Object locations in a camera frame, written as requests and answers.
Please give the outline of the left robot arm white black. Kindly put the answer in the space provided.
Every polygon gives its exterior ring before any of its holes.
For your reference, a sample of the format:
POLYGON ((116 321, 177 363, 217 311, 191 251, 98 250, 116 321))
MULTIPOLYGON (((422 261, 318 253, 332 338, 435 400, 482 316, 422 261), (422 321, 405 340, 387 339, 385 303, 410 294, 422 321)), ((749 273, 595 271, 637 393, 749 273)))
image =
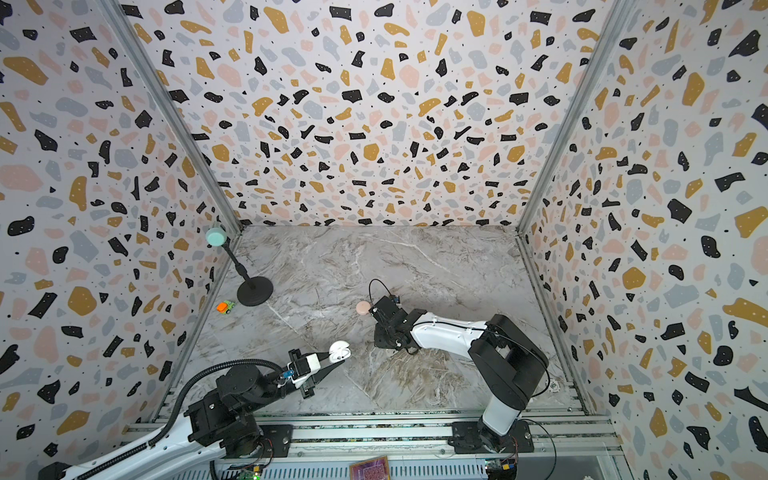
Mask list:
POLYGON ((166 479, 198 465, 231 459, 244 468, 287 457, 293 426, 261 426, 255 411, 298 392, 313 395, 319 382, 351 355, 348 343, 327 352, 294 349, 279 365, 263 359, 231 360, 195 374, 181 389, 166 423, 118 450, 80 465, 54 462, 41 479, 166 479))

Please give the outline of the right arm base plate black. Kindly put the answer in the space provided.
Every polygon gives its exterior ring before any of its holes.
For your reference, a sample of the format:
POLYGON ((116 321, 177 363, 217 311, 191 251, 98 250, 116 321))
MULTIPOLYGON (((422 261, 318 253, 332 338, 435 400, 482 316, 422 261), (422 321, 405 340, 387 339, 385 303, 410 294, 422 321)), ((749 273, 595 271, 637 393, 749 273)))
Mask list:
POLYGON ((531 453, 534 444, 529 426, 518 420, 504 435, 499 435, 481 420, 454 422, 447 443, 457 454, 504 454, 531 453))

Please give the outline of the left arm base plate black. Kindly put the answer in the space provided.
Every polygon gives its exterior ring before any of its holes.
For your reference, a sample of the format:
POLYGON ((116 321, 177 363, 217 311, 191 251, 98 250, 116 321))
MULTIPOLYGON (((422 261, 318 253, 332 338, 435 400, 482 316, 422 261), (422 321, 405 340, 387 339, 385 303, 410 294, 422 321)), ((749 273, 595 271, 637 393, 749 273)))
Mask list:
POLYGON ((209 444, 216 444, 229 459, 285 458, 288 455, 294 427, 291 424, 235 424, 207 435, 209 444))

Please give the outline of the white earbud charging case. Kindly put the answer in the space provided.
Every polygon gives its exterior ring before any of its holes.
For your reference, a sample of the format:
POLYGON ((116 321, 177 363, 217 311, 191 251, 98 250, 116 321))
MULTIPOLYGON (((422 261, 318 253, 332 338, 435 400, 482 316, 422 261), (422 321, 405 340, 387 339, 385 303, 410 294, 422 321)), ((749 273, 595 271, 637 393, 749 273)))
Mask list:
POLYGON ((335 341, 328 350, 328 359, 331 363, 345 361, 351 356, 350 345, 346 341, 335 341))

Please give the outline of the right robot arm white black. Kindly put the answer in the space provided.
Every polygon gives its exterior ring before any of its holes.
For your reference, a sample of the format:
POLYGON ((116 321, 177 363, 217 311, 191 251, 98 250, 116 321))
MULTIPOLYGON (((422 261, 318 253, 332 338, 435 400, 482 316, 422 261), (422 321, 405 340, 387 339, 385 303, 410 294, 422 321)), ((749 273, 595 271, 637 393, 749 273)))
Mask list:
POLYGON ((522 330, 504 315, 486 322, 444 318, 423 309, 405 311, 392 295, 356 306, 376 321, 374 345, 382 349, 440 350, 470 360, 491 392, 481 417, 482 431, 506 436, 547 376, 549 360, 522 330))

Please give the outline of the pink earbud charging case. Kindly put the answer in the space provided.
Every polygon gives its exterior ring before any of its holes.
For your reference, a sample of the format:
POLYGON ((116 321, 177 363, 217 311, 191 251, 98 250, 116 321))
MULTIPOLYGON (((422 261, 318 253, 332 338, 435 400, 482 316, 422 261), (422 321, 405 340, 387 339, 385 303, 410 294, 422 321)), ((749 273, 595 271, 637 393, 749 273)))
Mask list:
POLYGON ((359 315, 369 315, 372 305, 368 301, 361 301, 356 305, 356 311, 359 315))

